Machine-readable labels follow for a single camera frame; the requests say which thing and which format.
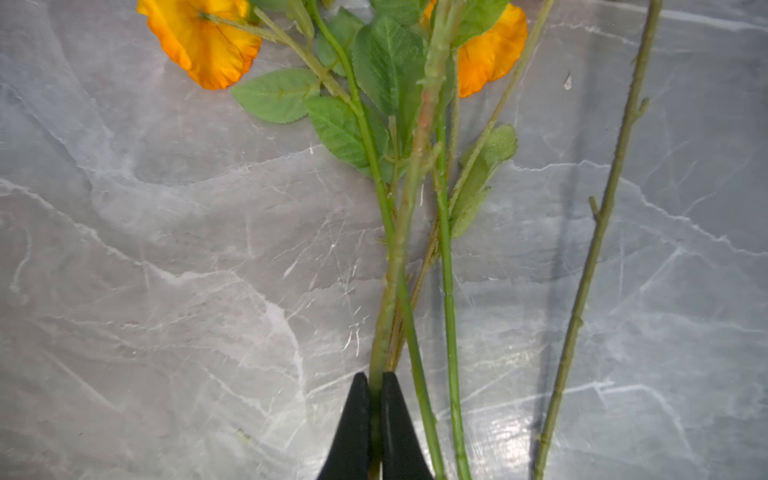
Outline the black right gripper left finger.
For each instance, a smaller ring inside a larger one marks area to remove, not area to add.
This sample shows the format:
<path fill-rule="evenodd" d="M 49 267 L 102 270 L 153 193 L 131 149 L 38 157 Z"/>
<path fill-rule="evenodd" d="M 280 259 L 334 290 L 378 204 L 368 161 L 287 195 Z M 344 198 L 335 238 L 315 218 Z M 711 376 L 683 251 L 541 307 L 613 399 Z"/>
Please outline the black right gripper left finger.
<path fill-rule="evenodd" d="M 353 377 L 325 463 L 317 480 L 365 480 L 370 462 L 370 396 L 366 375 Z"/>

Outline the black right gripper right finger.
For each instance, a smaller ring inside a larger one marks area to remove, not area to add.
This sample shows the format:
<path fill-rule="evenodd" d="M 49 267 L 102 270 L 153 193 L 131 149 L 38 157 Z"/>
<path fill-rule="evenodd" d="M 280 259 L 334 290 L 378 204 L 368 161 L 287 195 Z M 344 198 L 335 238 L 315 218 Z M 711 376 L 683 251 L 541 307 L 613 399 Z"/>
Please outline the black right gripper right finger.
<path fill-rule="evenodd" d="M 384 480 L 433 480 L 394 372 L 383 374 L 381 394 Z"/>

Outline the white rose flower stem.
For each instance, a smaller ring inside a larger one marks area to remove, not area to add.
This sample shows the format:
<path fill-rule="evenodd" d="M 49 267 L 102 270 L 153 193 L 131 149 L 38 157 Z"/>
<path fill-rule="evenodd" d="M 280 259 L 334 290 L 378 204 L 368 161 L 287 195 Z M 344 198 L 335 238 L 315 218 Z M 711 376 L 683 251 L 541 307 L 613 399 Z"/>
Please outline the white rose flower stem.
<path fill-rule="evenodd" d="M 648 97 L 641 98 L 640 95 L 642 93 L 662 6 L 663 2 L 661 0 L 650 0 L 648 2 L 646 20 L 638 53 L 634 59 L 634 70 L 624 106 L 621 126 L 607 183 L 601 200 L 597 200 L 593 196 L 588 198 L 590 211 L 594 220 L 594 231 L 571 309 L 552 393 L 549 397 L 546 414 L 543 417 L 543 425 L 539 430 L 536 440 L 532 443 L 536 447 L 536 451 L 535 455 L 532 457 L 533 464 L 531 477 L 535 480 L 542 480 L 545 478 L 548 455 L 552 446 L 556 423 L 564 391 L 567 386 L 571 365 L 575 357 L 578 334 L 583 326 L 582 315 L 590 293 L 599 253 L 615 205 L 616 193 L 624 167 L 631 133 L 635 123 L 643 116 L 650 104 L 650 99 Z"/>

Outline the orange yellow rose stem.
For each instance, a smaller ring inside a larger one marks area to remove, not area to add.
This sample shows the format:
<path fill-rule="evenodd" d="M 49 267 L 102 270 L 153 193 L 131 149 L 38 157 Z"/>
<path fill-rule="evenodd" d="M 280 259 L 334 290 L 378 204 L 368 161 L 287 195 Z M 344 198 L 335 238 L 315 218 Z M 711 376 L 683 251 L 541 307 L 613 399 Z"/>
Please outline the orange yellow rose stem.
<path fill-rule="evenodd" d="M 413 290 L 415 294 L 420 292 L 429 269 L 439 263 L 443 286 L 449 409 L 460 479 L 470 479 L 472 475 L 461 408 L 452 241 L 466 233 L 472 225 L 491 192 L 491 179 L 502 164 L 516 153 L 517 136 L 514 127 L 498 123 L 501 109 L 516 85 L 515 80 L 508 84 L 478 139 L 458 160 L 460 174 L 453 189 L 448 190 L 447 186 L 458 140 L 459 101 L 480 92 L 487 84 L 500 80 L 515 70 L 516 65 L 526 58 L 525 54 L 528 52 L 528 23 L 525 13 L 508 1 L 503 5 L 504 9 L 487 30 L 463 41 L 453 54 L 453 59 L 457 62 L 458 78 L 449 83 L 455 88 L 455 92 L 451 94 L 452 133 L 446 133 L 443 119 L 438 121 L 437 130 L 440 140 L 450 140 L 449 152 L 439 157 L 438 170 L 433 176 L 438 199 L 437 219 Z"/>

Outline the pink carnation rose stem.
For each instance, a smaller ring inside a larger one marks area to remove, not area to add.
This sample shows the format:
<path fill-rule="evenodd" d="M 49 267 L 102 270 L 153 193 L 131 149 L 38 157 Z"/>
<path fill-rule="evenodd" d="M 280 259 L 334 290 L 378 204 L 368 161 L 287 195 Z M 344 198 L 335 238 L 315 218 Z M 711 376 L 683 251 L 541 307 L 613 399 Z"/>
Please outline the pink carnation rose stem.
<path fill-rule="evenodd" d="M 393 117 L 397 165 L 390 181 L 371 169 L 380 197 L 388 246 L 385 291 L 376 323 L 369 368 L 372 397 L 381 399 L 383 374 L 394 372 L 404 349 L 412 374 L 436 478 L 445 476 L 437 424 L 426 387 L 410 306 L 406 257 L 416 196 L 438 159 L 449 152 L 438 138 L 438 121 L 452 105 L 458 78 L 458 45 L 489 28 L 505 1 L 375 1 L 373 21 L 356 36 L 352 84 Z"/>

